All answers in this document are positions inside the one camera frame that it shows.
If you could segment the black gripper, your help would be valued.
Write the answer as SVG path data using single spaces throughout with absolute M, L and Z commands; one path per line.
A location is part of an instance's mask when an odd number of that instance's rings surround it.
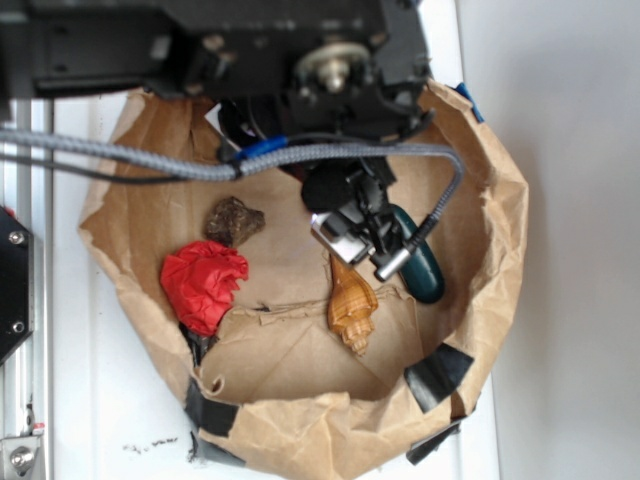
M 232 143 L 279 135 L 305 141 L 402 141 L 432 114 L 414 1 L 167 1 L 170 47 L 149 88 L 165 99 L 207 97 Z M 303 182 L 309 211 L 355 194 L 345 169 L 323 164 Z

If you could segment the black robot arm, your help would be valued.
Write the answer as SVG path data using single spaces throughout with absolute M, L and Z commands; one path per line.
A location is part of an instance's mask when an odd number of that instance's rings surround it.
M 382 157 L 424 131 L 430 77 L 415 1 L 5 1 L 1 101 L 145 89 L 221 105 L 239 150 L 193 167 L 135 148 L 3 128 L 5 143 L 106 157 L 160 182 L 240 179 Z

